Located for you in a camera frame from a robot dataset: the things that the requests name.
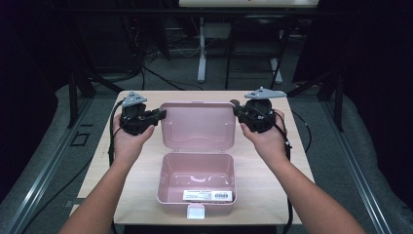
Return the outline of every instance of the container lid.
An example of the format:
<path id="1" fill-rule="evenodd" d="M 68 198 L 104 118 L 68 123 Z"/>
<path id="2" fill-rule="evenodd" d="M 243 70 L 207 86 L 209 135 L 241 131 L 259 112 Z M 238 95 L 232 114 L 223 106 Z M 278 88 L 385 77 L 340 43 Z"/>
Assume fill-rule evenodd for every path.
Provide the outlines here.
<path id="1" fill-rule="evenodd" d="M 224 150 L 234 145 L 236 117 L 231 102 L 168 101 L 161 110 L 164 145 L 172 149 Z"/>

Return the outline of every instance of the forearm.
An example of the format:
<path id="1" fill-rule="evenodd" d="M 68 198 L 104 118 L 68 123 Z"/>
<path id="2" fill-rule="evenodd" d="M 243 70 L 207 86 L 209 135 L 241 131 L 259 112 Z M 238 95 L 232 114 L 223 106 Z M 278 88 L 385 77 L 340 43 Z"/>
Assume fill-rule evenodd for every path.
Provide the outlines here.
<path id="1" fill-rule="evenodd" d="M 287 160 L 268 162 L 310 233 L 363 233 L 356 220 Z"/>
<path id="2" fill-rule="evenodd" d="M 129 170 L 114 163 L 60 233 L 108 233 Z"/>

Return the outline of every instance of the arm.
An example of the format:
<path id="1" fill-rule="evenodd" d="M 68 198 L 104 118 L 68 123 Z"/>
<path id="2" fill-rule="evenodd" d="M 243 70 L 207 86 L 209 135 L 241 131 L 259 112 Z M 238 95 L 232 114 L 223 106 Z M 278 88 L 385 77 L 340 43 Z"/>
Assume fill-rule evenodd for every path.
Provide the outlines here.
<path id="1" fill-rule="evenodd" d="M 282 129 L 281 117 L 276 122 Z M 364 233 L 362 227 L 337 201 L 316 186 L 286 158 L 282 135 L 276 128 L 252 133 L 241 124 L 260 157 L 279 180 L 304 226 L 310 233 Z"/>
<path id="2" fill-rule="evenodd" d="M 119 115 L 114 118 L 114 133 L 120 128 L 119 119 Z M 153 132 L 154 126 L 150 126 L 139 136 L 129 135 L 123 130 L 115 135 L 112 166 L 59 233 L 109 233 L 127 175 L 139 157 L 143 143 Z"/>

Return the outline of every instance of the chair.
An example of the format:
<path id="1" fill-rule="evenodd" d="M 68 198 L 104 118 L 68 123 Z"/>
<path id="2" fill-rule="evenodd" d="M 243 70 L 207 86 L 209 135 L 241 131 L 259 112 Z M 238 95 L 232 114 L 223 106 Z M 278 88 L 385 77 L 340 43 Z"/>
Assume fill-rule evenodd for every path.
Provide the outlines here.
<path id="1" fill-rule="evenodd" d="M 228 89 L 230 71 L 273 72 L 270 89 L 274 88 L 277 74 L 282 63 L 282 56 L 291 30 L 296 25 L 296 19 L 280 15 L 248 15 L 236 20 L 228 37 L 227 69 L 225 89 Z M 264 57 L 268 59 L 271 68 L 266 69 L 233 69 L 231 61 L 235 57 Z"/>

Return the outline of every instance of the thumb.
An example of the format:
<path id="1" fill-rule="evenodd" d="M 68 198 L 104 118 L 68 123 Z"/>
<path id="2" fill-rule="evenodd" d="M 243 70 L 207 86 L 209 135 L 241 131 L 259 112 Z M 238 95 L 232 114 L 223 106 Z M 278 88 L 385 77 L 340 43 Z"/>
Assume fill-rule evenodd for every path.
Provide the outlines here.
<path id="1" fill-rule="evenodd" d="M 245 123 L 240 123 L 241 129 L 243 130 L 243 134 L 246 138 L 251 140 L 253 132 L 249 129 L 249 127 Z"/>

